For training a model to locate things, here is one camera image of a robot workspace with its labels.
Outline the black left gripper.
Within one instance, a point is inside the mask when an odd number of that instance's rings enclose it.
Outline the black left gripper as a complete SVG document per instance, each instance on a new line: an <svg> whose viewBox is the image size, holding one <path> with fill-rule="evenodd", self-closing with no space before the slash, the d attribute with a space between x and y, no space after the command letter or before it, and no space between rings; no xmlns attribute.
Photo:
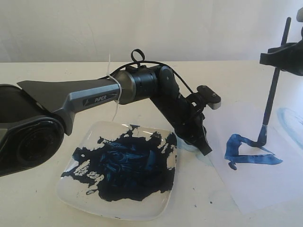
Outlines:
<svg viewBox="0 0 303 227"><path fill-rule="evenodd" d="M151 101L181 139L197 147L204 156L212 151L204 133L202 117L194 115L194 106L180 93L176 97L158 93Z"/></svg>

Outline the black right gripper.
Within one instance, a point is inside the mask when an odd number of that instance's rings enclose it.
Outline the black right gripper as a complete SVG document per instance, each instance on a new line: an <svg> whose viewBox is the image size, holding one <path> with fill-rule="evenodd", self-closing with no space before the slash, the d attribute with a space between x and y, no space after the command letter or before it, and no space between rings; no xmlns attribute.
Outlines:
<svg viewBox="0 0 303 227"><path fill-rule="evenodd" d="M303 75L303 42L286 43L261 53L259 63L277 67L297 76Z"/></svg>

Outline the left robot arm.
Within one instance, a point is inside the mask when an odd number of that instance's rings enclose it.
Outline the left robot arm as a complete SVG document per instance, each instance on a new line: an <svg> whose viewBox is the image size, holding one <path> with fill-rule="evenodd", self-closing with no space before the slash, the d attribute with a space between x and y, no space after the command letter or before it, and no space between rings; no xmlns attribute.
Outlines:
<svg viewBox="0 0 303 227"><path fill-rule="evenodd" d="M126 105L150 99L184 142L204 155L211 149L203 109L216 109L220 97L208 86L182 96L177 73L165 64L130 63L100 79L42 82L25 80L0 87L0 174L13 174L50 159L73 129L75 114L116 101Z"/></svg>

